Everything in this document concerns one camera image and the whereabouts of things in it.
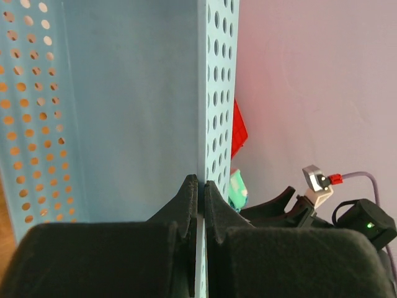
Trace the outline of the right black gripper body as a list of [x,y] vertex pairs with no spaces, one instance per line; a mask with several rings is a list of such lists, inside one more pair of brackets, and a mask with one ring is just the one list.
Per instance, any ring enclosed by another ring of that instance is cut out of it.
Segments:
[[269,219],[246,219],[257,228],[333,228],[334,225],[319,218],[313,204],[305,196],[297,196],[295,205],[278,217]]

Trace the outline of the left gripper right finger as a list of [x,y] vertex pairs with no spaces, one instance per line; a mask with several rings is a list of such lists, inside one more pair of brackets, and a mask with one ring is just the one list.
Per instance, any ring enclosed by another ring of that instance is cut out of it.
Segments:
[[210,297],[394,297],[368,239],[331,228],[257,228],[204,188]]

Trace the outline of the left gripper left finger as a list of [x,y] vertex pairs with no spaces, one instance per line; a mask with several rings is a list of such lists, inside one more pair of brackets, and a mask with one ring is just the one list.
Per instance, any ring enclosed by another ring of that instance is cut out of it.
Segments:
[[193,297],[194,174],[145,222],[43,223],[20,242],[2,297]]

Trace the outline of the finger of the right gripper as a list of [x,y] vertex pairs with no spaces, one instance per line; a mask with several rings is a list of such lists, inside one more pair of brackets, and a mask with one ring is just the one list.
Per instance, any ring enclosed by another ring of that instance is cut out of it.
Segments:
[[240,215],[245,219],[269,219],[271,217],[283,215],[285,213],[285,208],[294,193],[295,188],[288,186],[277,197],[267,202],[242,209]]

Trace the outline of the large red plastic bin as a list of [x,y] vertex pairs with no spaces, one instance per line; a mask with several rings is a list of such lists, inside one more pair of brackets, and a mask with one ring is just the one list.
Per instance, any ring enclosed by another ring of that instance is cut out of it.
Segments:
[[244,123],[237,100],[234,100],[233,107],[233,127],[232,127],[232,142],[231,142],[231,159],[233,159],[238,151],[244,146],[248,139],[248,132]]

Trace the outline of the blue perforated basket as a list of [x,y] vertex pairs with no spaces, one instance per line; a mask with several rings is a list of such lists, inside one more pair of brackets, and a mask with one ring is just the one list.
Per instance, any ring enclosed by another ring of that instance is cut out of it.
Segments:
[[198,179],[228,201],[239,1],[2,1],[1,180],[16,239],[145,222]]

